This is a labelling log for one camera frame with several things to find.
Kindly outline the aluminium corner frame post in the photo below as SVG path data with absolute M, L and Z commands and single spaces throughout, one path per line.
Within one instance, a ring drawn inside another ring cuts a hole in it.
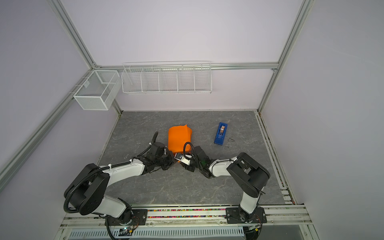
M 87 66 L 92 70 L 96 69 L 98 65 L 87 49 L 63 3 L 57 0 L 48 0 L 47 2 Z

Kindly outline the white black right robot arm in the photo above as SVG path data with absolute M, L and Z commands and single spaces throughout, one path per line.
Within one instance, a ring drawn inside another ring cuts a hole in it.
M 189 167 L 198 169 L 208 179 L 232 177 L 243 191 L 241 213 L 247 217 L 255 213 L 259 199 L 264 194 L 263 189 L 271 177 L 265 167 L 244 152 L 231 159 L 213 160 L 201 147 L 194 147 L 190 142 L 184 144 L 182 155 L 190 161 Z

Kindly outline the aluminium front rail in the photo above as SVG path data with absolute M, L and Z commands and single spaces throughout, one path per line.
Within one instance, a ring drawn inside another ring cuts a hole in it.
M 138 217 L 144 221 L 139 228 L 160 227 L 224 227 L 228 226 L 230 214 L 226 212 L 231 205 L 213 206 L 151 206 L 136 207 L 134 211 L 144 209 L 147 212 Z M 264 226 L 312 225 L 311 217 L 304 205 L 264 205 L 262 214 L 267 220 Z M 101 229 L 105 219 L 96 215 L 66 215 L 59 229 Z

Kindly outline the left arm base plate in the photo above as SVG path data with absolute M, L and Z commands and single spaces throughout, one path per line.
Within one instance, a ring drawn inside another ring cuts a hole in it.
M 133 209 L 125 211 L 120 217 L 107 216 L 110 226 L 142 226 L 146 224 L 147 209 Z

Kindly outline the blue tape dispenser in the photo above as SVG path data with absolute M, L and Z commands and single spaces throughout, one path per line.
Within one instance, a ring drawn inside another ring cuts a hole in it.
M 228 124 L 222 123 L 222 122 L 219 123 L 214 144 L 221 145 L 221 146 L 224 144 L 227 129 L 228 129 Z

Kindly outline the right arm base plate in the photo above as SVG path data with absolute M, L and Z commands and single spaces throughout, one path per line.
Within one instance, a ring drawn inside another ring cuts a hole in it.
M 241 207 L 226 208 L 225 218 L 228 224 L 264 224 L 267 222 L 265 210 L 260 206 L 257 206 L 251 214 Z

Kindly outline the white mesh side basket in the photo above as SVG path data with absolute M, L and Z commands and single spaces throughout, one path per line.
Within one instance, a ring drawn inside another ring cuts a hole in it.
M 94 70 L 74 93 L 74 98 L 83 110 L 108 111 L 121 87 L 118 71 Z

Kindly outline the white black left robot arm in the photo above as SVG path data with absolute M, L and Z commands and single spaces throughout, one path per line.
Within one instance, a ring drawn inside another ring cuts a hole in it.
M 108 196 L 106 190 L 125 179 L 166 171 L 175 163 L 172 152 L 157 142 L 158 134 L 155 132 L 148 147 L 127 162 L 102 167 L 86 165 L 64 192 L 64 211 L 82 216 L 94 214 L 129 224 L 134 218 L 131 205 Z

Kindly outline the orange wrapping paper sheet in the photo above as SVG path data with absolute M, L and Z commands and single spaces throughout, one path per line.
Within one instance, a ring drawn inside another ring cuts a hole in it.
M 174 126 L 168 132 L 168 149 L 174 154 L 184 152 L 184 145 L 186 142 L 191 142 L 192 129 L 187 125 Z

